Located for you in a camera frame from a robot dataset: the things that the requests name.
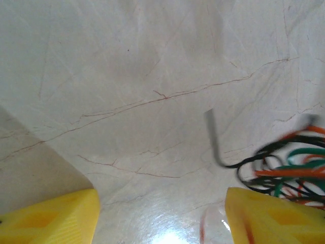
tangled wires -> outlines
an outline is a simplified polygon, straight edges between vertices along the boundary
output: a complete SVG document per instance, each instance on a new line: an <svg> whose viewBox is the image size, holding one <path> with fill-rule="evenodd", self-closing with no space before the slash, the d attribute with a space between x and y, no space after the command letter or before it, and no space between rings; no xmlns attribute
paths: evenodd
<svg viewBox="0 0 325 244"><path fill-rule="evenodd" d="M314 126L314 116L309 117L309 123L303 129L263 146L252 157L234 165L226 165L220 158L212 110L206 112L206 121L216 164L236 169L237 178L246 187L256 192L325 209L325 138L302 135L304 132L325 135L324 129ZM295 149L288 154L285 161L274 154L294 142L316 147ZM300 163L296 163L299 156L304 157ZM276 160L279 166L272 166L271 159ZM249 180L245 180L241 175L241 168L246 164L251 164L254 173L254 178Z"/></svg>

marble floor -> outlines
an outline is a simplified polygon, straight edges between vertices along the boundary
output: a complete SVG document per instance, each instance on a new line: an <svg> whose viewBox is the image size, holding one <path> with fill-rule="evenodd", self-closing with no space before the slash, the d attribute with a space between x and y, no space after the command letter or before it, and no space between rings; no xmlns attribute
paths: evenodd
<svg viewBox="0 0 325 244"><path fill-rule="evenodd" d="M0 1L0 212L95 187L93 243L232 243L237 162L325 114L325 4Z"/></svg>

orange wire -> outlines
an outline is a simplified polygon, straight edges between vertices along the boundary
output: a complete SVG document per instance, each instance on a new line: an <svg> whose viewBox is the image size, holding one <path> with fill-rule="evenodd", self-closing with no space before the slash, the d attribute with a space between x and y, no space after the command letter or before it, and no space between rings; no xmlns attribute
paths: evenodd
<svg viewBox="0 0 325 244"><path fill-rule="evenodd" d="M291 177L316 177L325 178L325 167L320 167L316 171L312 169L290 169L290 170L260 170L255 171L257 176L291 176Z"/></svg>
<svg viewBox="0 0 325 244"><path fill-rule="evenodd" d="M302 131L312 131L312 132L316 132L316 133L325 135L325 129L323 129L321 127L317 127L317 126L308 126L307 128L305 128L303 130L298 130L298 131L294 131L294 132L291 132L289 134L286 134L286 135L282 136L280 138L280 140L292 138L292 137L294 137L295 135L297 135L298 133L300 133Z"/></svg>
<svg viewBox="0 0 325 244"><path fill-rule="evenodd" d="M323 129L321 127L317 127L317 126L308 126L306 128L306 131L312 131L312 132L316 132L316 133L325 135L325 129Z"/></svg>

